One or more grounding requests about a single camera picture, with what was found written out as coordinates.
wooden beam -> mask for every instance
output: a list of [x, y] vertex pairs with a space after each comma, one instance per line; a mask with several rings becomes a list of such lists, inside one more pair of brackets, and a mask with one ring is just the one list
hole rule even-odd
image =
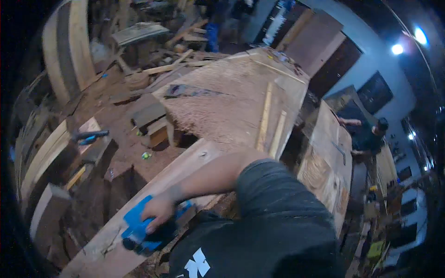
[[185, 58], [187, 58], [191, 53], [193, 52], [193, 49], [187, 50], [179, 59], [177, 59], [172, 65], [178, 65], [181, 63]]
[[272, 140], [271, 149], [269, 150], [269, 155], [271, 157], [273, 157], [274, 159], [277, 159], [276, 155], [277, 155], [277, 151], [278, 151], [278, 144], [281, 139], [281, 134], [283, 133], [286, 115], [287, 115], [286, 111], [282, 110], [281, 116], [279, 117], [279, 120], [278, 120], [277, 129], [275, 130], [274, 139]]
[[190, 31], [192, 31], [195, 28], [199, 28], [199, 27], [203, 26], [207, 22], [208, 22], [208, 20], [204, 19], [203, 21], [200, 21], [200, 22], [197, 22], [197, 23], [193, 24], [192, 26], [190, 26], [189, 28], [185, 29], [181, 33], [176, 34], [171, 40], [166, 42], [166, 47], [168, 47], [168, 48], [171, 47], [174, 43], [176, 43], [178, 40], [180, 40], [183, 36], [188, 34]]
[[[122, 277], [144, 262], [147, 257], [126, 250], [121, 243], [121, 233], [128, 227], [124, 215], [146, 196], [164, 191], [221, 154], [215, 143], [199, 139], [126, 203], [62, 270], [60, 277]], [[213, 198], [214, 195], [191, 201], [201, 209]]]
[[279, 74], [281, 74], [281, 75], [285, 75], [285, 76], [287, 76], [287, 77], [290, 77], [290, 78], [292, 78], [293, 80], [297, 80], [298, 82], [301, 82], [301, 83], [303, 83], [303, 84], [306, 84], [306, 82], [304, 82], [303, 80], [301, 80], [301, 79], [299, 79], [299, 78], [297, 78], [297, 77], [295, 77], [295, 76], [293, 76], [293, 75], [291, 75], [291, 74], [289, 74], [289, 73], [285, 73], [285, 72], [282, 71], [282, 70], [279, 70], [279, 69], [277, 69], [277, 68], [274, 68], [274, 67], [272, 67], [272, 66], [269, 66], [268, 64], [262, 63], [262, 62], [260, 62], [260, 61], [256, 61], [256, 60], [253, 60], [253, 61], [254, 61], [255, 63], [257, 63], [257, 64], [263, 65], [263, 66], [265, 66], [265, 67], [267, 67], [267, 68], [273, 70], [274, 72], [277, 72], [277, 73], [279, 73]]
[[269, 112], [271, 110], [272, 99], [272, 82], [267, 84], [266, 98], [264, 100], [263, 117], [261, 118], [261, 126], [258, 132], [258, 140], [256, 142], [256, 149], [264, 152], [264, 143], [266, 143], [267, 124], [269, 122]]
[[46, 257], [53, 235], [59, 230], [59, 220], [71, 204], [68, 192], [53, 184], [43, 191], [31, 220], [29, 234], [39, 253]]

dark hair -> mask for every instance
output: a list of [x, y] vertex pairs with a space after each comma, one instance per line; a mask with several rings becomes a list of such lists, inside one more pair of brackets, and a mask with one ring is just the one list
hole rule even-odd
[[380, 131], [387, 131], [389, 124], [386, 118], [380, 118], [379, 121], [377, 122], [377, 127]]

wooden plank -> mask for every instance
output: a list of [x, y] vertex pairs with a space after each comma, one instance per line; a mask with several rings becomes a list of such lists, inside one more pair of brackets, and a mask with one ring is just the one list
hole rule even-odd
[[202, 67], [207, 66], [208, 64], [213, 63], [213, 60], [204, 60], [204, 61], [197, 61], [197, 62], [188, 62], [186, 64], [187, 67]]
[[266, 143], [267, 124], [269, 123], [269, 112], [271, 110], [272, 86], [273, 84], [268, 82], [266, 98], [264, 99], [263, 117], [261, 118], [261, 126], [259, 128], [258, 140], [256, 142], [256, 149], [261, 152], [264, 151], [264, 143]]
[[166, 47], [170, 48], [173, 44], [175, 44], [178, 40], [180, 40], [183, 36], [188, 34], [190, 31], [192, 31], [195, 28], [199, 28], [199, 27], [203, 26], [207, 22], [208, 22], [208, 20], [204, 19], [203, 21], [200, 21], [200, 22], [197, 22], [197, 23], [193, 24], [192, 26], [190, 26], [189, 28], [185, 29], [181, 33], [176, 34], [171, 40], [166, 42]]
[[52, 237], [59, 230], [59, 220], [71, 204], [67, 191], [48, 184], [43, 191], [31, 220], [29, 234], [39, 253], [46, 257]]
[[278, 120], [277, 129], [275, 130], [274, 139], [272, 140], [271, 149], [269, 150], [269, 155], [274, 159], [277, 159], [276, 154], [278, 151], [278, 144], [281, 139], [281, 134], [283, 133], [284, 121], [286, 120], [286, 111], [281, 111], [281, 115]]
[[276, 50], [277, 51], [284, 51], [286, 50], [286, 47], [289, 45], [289, 43], [295, 39], [295, 37], [298, 35], [299, 32], [303, 29], [303, 26], [306, 25], [306, 23], [311, 19], [311, 17], [314, 15], [314, 12], [310, 9], [307, 9], [304, 11], [300, 17], [297, 19], [297, 21], [292, 25], [292, 27], [289, 29], [289, 31], [286, 33], [284, 38], [281, 40], [281, 42], [278, 44]]
[[96, 72], [89, 49], [88, 0], [71, 1], [69, 11], [69, 49], [80, 90], [93, 83]]
[[42, 33], [42, 48], [51, 87], [57, 101], [64, 106], [70, 100], [70, 95], [65, 87], [57, 55], [57, 12], [58, 9], [55, 10], [45, 24]]
[[297, 78], [296, 76], [293, 76], [293, 75], [291, 75], [291, 74], [289, 74], [289, 73], [285, 73], [285, 72], [282, 71], [282, 70], [279, 70], [279, 69], [277, 69], [277, 68], [274, 68], [274, 67], [272, 67], [272, 66], [269, 66], [268, 64], [262, 63], [262, 62], [260, 62], [260, 61], [256, 61], [256, 60], [253, 60], [253, 61], [254, 61], [255, 63], [257, 63], [257, 64], [263, 65], [263, 66], [265, 66], [265, 67], [267, 67], [267, 68], [273, 70], [273, 71], [276, 72], [276, 73], [285, 75], [285, 76], [290, 77], [290, 78], [292, 78], [292, 79], [294, 79], [294, 80], [297, 80], [298, 82], [301, 82], [301, 83], [303, 83], [303, 84], [306, 84], [306, 82], [304, 82], [303, 80]]
[[187, 58], [191, 53], [193, 52], [193, 49], [189, 49], [187, 50], [187, 52], [185, 52], [184, 54], [182, 54], [182, 56], [177, 59], [172, 65], [176, 66], [179, 63], [181, 63], [185, 58]]
[[161, 67], [157, 67], [157, 68], [148, 68], [148, 69], [144, 69], [142, 72], [146, 73], [148, 75], [150, 74], [155, 74], [155, 73], [163, 73], [163, 72], [168, 72], [170, 70], [173, 70], [176, 68], [177, 65], [175, 64], [168, 64], [166, 66], [161, 66]]
[[[121, 243], [121, 233], [128, 227], [123, 216], [146, 196], [164, 191], [221, 154], [213, 142], [199, 139], [126, 203], [62, 270], [60, 277], [122, 277], [144, 262], [147, 257], [126, 250]], [[200, 209], [214, 197], [199, 197], [192, 202]]]
[[38, 185], [40, 178], [70, 141], [71, 134], [67, 130], [65, 120], [48, 137], [32, 160], [20, 188], [20, 206], [25, 218], [28, 215], [27, 209], [30, 198], [35, 197], [32, 196], [32, 193], [36, 186], [40, 186]]

dark wooden panel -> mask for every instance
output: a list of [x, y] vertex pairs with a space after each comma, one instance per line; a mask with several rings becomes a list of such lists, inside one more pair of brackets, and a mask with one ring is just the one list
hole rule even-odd
[[348, 38], [326, 61], [309, 83], [309, 91], [322, 98], [340, 78], [357, 62], [361, 51]]

hand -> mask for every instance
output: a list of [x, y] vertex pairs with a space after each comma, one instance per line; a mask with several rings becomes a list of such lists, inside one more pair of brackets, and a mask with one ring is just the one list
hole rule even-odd
[[145, 208], [141, 214], [141, 221], [152, 218], [152, 222], [148, 224], [146, 233], [153, 233], [160, 225], [167, 222], [174, 214], [175, 203], [170, 199], [161, 195], [154, 197], [145, 204]]

